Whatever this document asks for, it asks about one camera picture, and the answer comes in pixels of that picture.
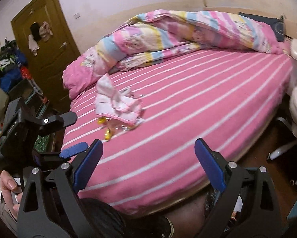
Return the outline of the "person's left hand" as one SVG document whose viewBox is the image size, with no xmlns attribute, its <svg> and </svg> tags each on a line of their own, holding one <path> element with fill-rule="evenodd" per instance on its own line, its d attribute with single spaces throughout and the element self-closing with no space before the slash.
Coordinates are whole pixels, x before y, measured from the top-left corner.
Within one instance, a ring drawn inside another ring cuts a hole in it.
<svg viewBox="0 0 297 238">
<path fill-rule="evenodd" d="M 1 206 L 2 212 L 17 221 L 23 193 L 15 195 L 18 184 L 7 171 L 2 171 L 0 174 L 0 190 L 5 202 Z"/>
</svg>

